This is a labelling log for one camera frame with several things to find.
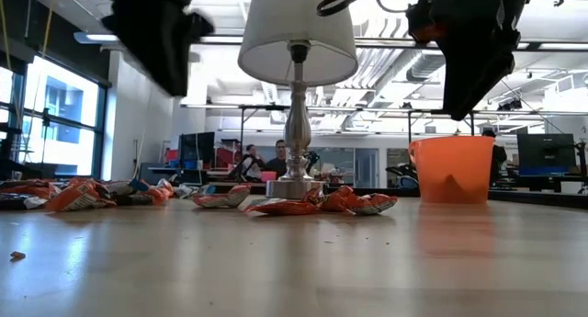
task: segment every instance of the orange plastic bucket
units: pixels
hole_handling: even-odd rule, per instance
[[[488,200],[491,137],[444,137],[411,142],[421,200],[484,204]]]

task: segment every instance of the man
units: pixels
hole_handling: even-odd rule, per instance
[[[491,130],[485,130],[482,134],[484,137],[496,139],[496,134]],[[506,161],[506,150],[504,147],[494,145],[492,147],[492,164],[490,168],[490,185],[500,178],[500,168]]]
[[[281,139],[276,142],[276,158],[266,163],[266,168],[277,172],[278,177],[286,174],[286,142]]]
[[[245,161],[243,161],[243,174],[261,180],[261,168],[259,165],[263,164],[263,158],[261,155],[257,155],[257,148],[255,148],[255,145],[247,145],[245,150],[251,157],[247,157]]]

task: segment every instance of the table surface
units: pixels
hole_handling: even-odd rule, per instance
[[[194,208],[3,212],[0,316],[588,313],[582,211],[413,198],[366,218]]]

